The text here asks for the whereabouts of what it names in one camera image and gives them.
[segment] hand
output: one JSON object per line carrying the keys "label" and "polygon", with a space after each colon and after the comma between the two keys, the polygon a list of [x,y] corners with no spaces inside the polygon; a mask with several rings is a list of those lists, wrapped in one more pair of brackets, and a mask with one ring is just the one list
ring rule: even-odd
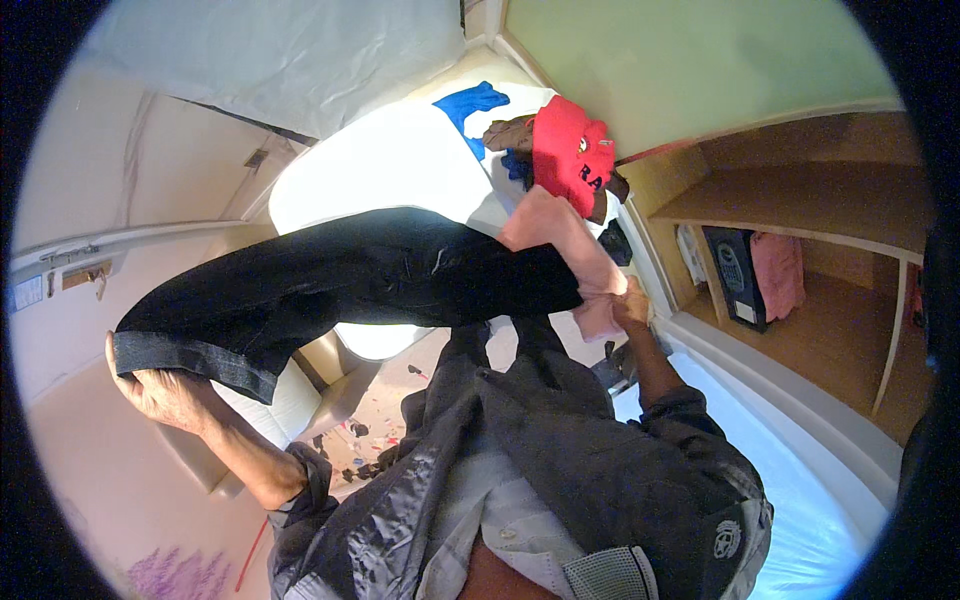
{"label": "hand", "polygon": [[214,412],[226,405],[209,380],[192,373],[145,369],[133,372],[134,381],[118,377],[112,331],[107,332],[106,354],[113,383],[150,420],[202,436],[216,422]]}
{"label": "hand", "polygon": [[646,329],[649,310],[650,299],[640,289],[640,282],[628,276],[626,293],[613,297],[613,319],[627,332],[638,327]]}

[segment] wooden shelf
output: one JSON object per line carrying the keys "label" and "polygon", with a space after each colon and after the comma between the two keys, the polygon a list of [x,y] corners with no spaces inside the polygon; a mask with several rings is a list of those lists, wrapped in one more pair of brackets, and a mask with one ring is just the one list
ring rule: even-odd
{"label": "wooden shelf", "polygon": [[804,305],[784,321],[770,324],[765,333],[734,322],[718,323],[707,291],[684,310],[769,356],[868,418],[890,347],[896,297],[819,273],[804,274],[804,287]]}
{"label": "wooden shelf", "polygon": [[652,221],[771,231],[923,262],[933,221],[924,169],[809,162],[718,170]]}
{"label": "wooden shelf", "polygon": [[924,414],[932,388],[933,371],[926,365],[924,332],[912,324],[904,324],[890,380],[874,423],[903,446]]}

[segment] purple graffiti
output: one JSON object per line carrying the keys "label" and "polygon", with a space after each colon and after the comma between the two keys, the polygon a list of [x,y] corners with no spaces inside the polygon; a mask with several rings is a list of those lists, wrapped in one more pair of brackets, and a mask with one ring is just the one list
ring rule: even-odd
{"label": "purple graffiti", "polygon": [[220,552],[204,564],[200,550],[177,563],[180,548],[165,555],[157,548],[127,571],[134,589],[152,600],[217,600],[224,592],[233,565]]}

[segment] pink cloth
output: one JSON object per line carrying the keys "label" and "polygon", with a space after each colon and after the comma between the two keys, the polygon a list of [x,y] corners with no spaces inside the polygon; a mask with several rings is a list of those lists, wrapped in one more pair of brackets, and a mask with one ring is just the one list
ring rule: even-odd
{"label": "pink cloth", "polygon": [[553,244],[580,284],[577,291],[584,303],[572,312],[584,342],[623,333],[613,320],[611,294],[626,293],[627,278],[566,199],[534,185],[496,239],[512,252]]}
{"label": "pink cloth", "polygon": [[767,323],[786,319],[806,300],[804,258],[800,240],[788,235],[757,231],[750,236],[756,287],[767,309]]}

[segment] black box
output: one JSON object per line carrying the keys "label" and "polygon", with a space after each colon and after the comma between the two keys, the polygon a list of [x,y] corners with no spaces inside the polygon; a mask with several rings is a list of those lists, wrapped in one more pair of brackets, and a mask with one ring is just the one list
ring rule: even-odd
{"label": "black box", "polygon": [[767,330],[767,311],[750,256],[752,234],[748,229],[704,227],[730,318],[763,333]]}

